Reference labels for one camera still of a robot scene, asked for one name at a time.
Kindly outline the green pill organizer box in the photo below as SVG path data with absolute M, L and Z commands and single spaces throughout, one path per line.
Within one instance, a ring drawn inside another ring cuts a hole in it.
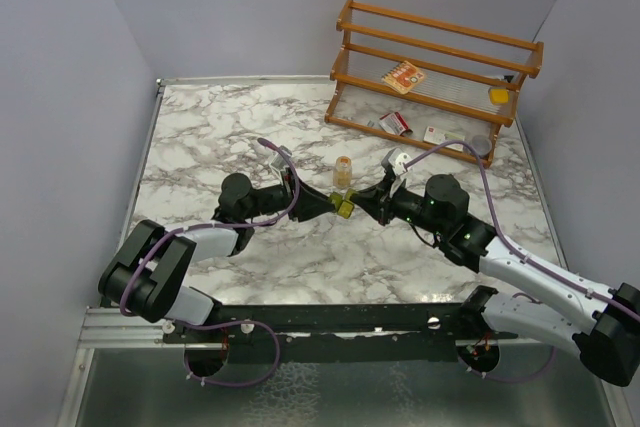
M 355 205 L 338 192 L 329 195 L 329 201 L 334 207 L 334 212 L 343 219 L 349 219 L 355 209 Z

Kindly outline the clear pill bottle gold lid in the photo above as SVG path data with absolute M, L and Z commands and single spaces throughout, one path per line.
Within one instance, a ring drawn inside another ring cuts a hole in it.
M 338 189 L 347 189 L 352 181 L 352 162 L 349 157 L 340 156 L 336 159 L 333 169 L 333 185 Z

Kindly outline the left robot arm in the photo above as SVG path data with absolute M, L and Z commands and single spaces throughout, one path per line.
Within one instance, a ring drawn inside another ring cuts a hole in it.
M 127 313 L 148 322 L 186 323 L 195 339 L 206 342 L 220 332 L 219 302 L 183 284 L 189 266 L 241 253 L 255 230 L 276 219 L 251 225 L 259 216 L 286 215 L 304 222 L 337 210 L 338 200 L 294 179 L 290 170 L 279 184 L 255 188 L 241 173 L 222 182 L 218 206 L 210 222 L 167 229 L 143 220 L 125 239 L 103 272 L 98 291 Z

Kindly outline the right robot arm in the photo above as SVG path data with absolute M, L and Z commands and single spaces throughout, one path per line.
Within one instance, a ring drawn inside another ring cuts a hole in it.
M 393 219 L 433 234 L 435 248 L 453 264 L 505 282 L 535 298 L 524 307 L 492 293 L 459 314 L 461 330 L 481 338 L 513 333 L 571 353 L 592 374 L 627 387 L 639 368 L 639 290 L 614 288 L 548 262 L 469 213 L 469 196 L 451 175 L 431 177 L 422 195 L 393 174 L 348 201 L 381 225 Z

